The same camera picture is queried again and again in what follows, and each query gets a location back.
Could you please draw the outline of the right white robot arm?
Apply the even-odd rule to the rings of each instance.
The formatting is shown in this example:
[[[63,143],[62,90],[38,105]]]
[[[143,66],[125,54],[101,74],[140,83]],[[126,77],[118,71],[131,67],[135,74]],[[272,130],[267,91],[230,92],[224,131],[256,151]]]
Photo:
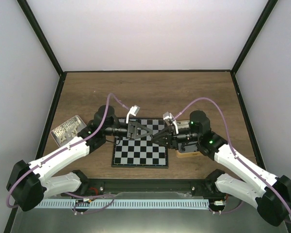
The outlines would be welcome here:
[[[232,195],[253,206],[270,225],[279,226],[290,219],[291,179],[278,177],[252,163],[237,152],[224,138],[212,131],[210,120],[203,111],[190,113],[189,121],[177,123],[165,113],[167,126],[152,136],[152,142],[169,149],[195,144],[197,151],[235,173],[235,179],[216,170],[209,175],[206,191],[213,196],[220,192]]]

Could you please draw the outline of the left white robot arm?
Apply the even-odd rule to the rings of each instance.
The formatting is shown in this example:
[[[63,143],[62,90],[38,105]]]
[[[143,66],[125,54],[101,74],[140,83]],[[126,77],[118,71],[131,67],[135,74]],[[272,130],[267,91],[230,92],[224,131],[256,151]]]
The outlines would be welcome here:
[[[8,197],[15,200],[15,208],[25,212],[43,199],[57,194],[75,192],[78,196],[84,196],[89,192],[89,183],[81,171],[75,170],[58,177],[54,174],[100,148],[106,143],[107,136],[136,140],[152,134],[152,129],[137,121],[126,119],[120,122],[113,107],[102,105],[94,118],[70,142],[30,163],[24,160],[17,162],[6,186]]]

